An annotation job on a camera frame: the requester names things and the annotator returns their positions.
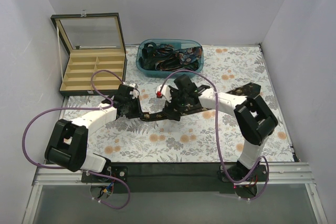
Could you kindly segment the black gold floral tie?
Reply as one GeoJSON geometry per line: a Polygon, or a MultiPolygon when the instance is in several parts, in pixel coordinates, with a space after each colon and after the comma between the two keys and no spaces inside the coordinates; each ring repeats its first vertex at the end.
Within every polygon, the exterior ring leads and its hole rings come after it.
{"type": "MultiPolygon", "coordinates": [[[[216,93],[213,88],[207,85],[202,86],[202,94],[199,101],[202,105],[202,111],[218,109],[218,111],[234,116],[235,108],[244,103],[247,97],[259,95],[261,86],[255,83],[248,83],[228,92],[216,93]]],[[[142,121],[168,120],[162,111],[158,113],[144,112],[142,121]]]]}

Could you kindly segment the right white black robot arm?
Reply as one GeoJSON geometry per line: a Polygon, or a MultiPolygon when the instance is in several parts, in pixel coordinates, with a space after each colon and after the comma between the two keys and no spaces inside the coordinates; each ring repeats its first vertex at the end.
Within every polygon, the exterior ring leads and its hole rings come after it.
{"type": "Polygon", "coordinates": [[[227,180],[235,184],[251,180],[263,158],[263,148],[278,125],[277,118],[260,96],[260,86],[248,83],[245,86],[252,89],[250,95],[234,95],[219,92],[212,82],[197,86],[186,74],[176,78],[174,83],[175,87],[163,83],[155,91],[157,97],[164,98],[172,106],[165,111],[166,114],[200,105],[236,119],[244,137],[243,151],[237,163],[230,168],[223,167],[222,172],[227,180]]]}

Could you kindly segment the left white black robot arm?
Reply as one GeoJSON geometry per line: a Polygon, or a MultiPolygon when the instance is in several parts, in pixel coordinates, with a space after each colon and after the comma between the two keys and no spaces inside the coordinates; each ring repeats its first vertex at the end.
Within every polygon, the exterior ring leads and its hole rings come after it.
{"type": "Polygon", "coordinates": [[[87,150],[89,136],[121,117],[139,118],[142,110],[137,84],[121,84],[114,95],[90,111],[70,121],[56,122],[48,142],[45,159],[71,172],[90,170],[100,182],[111,178],[111,161],[87,150]]]}

